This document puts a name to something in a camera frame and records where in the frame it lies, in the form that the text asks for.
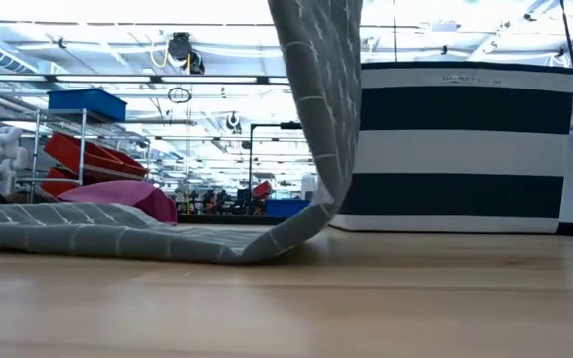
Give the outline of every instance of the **white stripe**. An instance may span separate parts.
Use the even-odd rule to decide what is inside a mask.
[[[472,86],[573,93],[573,75],[473,68],[362,70],[363,89],[434,86]]]
[[[347,230],[556,233],[558,219],[482,216],[367,216],[337,215],[331,224]]]
[[[566,135],[468,130],[359,134],[355,173],[563,176]]]

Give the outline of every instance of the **navy and white striped bin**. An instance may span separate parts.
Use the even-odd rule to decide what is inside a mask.
[[[362,82],[355,172],[333,226],[556,232],[571,70],[377,63]]]

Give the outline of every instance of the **pink object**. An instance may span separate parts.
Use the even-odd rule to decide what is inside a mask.
[[[117,180],[86,185],[63,192],[65,202],[123,204],[138,208],[161,222],[176,223],[176,204],[160,189],[136,180]]]

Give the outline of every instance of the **blue bin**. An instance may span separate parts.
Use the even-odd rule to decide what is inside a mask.
[[[269,216],[292,217],[310,205],[310,201],[300,199],[269,199],[265,204],[266,214]]]
[[[48,97],[48,109],[87,109],[110,121],[125,122],[127,103],[102,89],[53,90]]]

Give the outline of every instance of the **navy stripe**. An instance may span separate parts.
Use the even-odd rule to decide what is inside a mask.
[[[355,174],[340,214],[558,218],[562,177]]]
[[[500,71],[528,71],[547,74],[573,75],[572,69],[524,64],[497,64],[466,61],[382,62],[362,64],[362,70],[378,69],[487,69]]]
[[[568,134],[572,93],[484,87],[363,89],[361,130]]]

